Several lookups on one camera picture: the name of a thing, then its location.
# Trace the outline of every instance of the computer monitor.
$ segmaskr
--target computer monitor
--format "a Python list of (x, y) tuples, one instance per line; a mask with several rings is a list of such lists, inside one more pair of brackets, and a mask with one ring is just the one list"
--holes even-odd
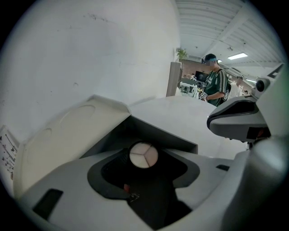
[(200, 82), (206, 82), (206, 79), (209, 75), (204, 73), (204, 72), (200, 72), (200, 71), (196, 71), (195, 77), (197, 79), (197, 81)]

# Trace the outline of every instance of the man's arm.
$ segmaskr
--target man's arm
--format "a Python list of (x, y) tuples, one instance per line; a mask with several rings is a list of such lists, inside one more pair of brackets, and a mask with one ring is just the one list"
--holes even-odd
[(208, 100), (219, 99), (219, 98), (224, 97), (225, 92), (226, 92), (226, 87), (227, 87), (227, 77), (226, 77), (226, 73), (224, 71), (220, 71), (218, 73), (217, 85), (218, 85), (219, 91), (213, 95), (209, 95), (207, 97)]

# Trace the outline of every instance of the green shirt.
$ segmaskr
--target green shirt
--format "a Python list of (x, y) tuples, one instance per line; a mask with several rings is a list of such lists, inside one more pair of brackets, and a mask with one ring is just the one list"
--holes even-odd
[[(204, 90), (205, 93), (209, 95), (213, 95), (217, 92), (226, 93), (228, 78), (226, 76), (226, 72), (221, 70), (218, 72), (211, 71), (209, 76), (206, 79), (207, 86)], [(208, 103), (213, 104), (215, 106), (219, 106), (222, 98), (208, 100)]]

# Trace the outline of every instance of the person in white shirt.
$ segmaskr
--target person in white shirt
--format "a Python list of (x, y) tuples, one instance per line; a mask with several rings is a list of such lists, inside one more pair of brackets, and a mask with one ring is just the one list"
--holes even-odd
[(239, 76), (237, 77), (236, 83), (231, 83), (231, 91), (229, 93), (228, 100), (242, 95), (241, 87), (240, 87), (240, 84), (242, 83), (242, 81), (243, 81), (243, 77)]

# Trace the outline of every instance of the man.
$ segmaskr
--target man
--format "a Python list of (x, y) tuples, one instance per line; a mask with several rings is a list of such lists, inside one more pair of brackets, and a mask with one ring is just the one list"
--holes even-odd
[(206, 100), (214, 106), (219, 106), (226, 93), (228, 78), (225, 71), (220, 68), (215, 55), (206, 55), (202, 59), (202, 63), (210, 67), (210, 73), (206, 80), (207, 86), (204, 89), (204, 92), (208, 95)]
[(240, 87), (240, 84), (242, 83), (242, 81), (243, 81), (243, 77), (238, 76), (237, 82), (231, 83), (231, 91), (229, 93), (228, 100), (242, 95), (242, 91)]

